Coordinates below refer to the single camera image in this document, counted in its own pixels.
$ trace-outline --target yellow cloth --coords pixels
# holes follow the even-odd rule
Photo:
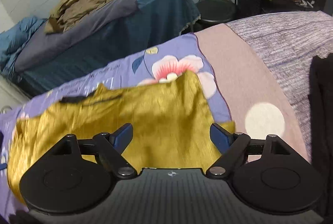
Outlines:
[[[229,133],[235,133],[236,131],[236,125],[234,121],[228,121],[224,123],[217,123],[219,126],[223,127],[225,130],[227,130]]]
[[[8,162],[10,188],[23,201],[22,175],[66,134],[89,139],[127,122],[134,136],[122,155],[138,172],[143,167],[206,171],[220,156],[209,137],[213,117],[200,82],[187,71],[165,84],[119,90],[99,85],[94,96],[80,103],[57,102],[38,117],[19,120]]]

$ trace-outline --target gray knit blanket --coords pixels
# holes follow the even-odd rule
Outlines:
[[[333,52],[333,18],[323,12],[257,15],[227,23],[266,64],[293,107],[311,156],[309,70]]]

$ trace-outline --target metal pivot screw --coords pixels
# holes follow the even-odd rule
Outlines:
[[[123,176],[129,176],[134,173],[134,169],[131,167],[122,167],[118,170],[118,173]]]
[[[209,172],[213,175],[222,175],[225,173],[225,168],[223,167],[212,167],[209,169]]]

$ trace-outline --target white polka dot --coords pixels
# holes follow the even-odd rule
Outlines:
[[[257,103],[245,116],[245,128],[252,139],[266,139],[269,134],[282,137],[284,117],[281,111],[270,103]]]

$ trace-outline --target blue bedspread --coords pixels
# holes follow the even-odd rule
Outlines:
[[[14,63],[35,31],[45,22],[35,16],[23,18],[10,30],[0,33],[0,72],[3,76],[18,81]]]
[[[51,61],[20,73],[31,95],[49,91],[154,45],[177,37],[200,14],[192,0],[137,0],[134,14],[114,20]]]

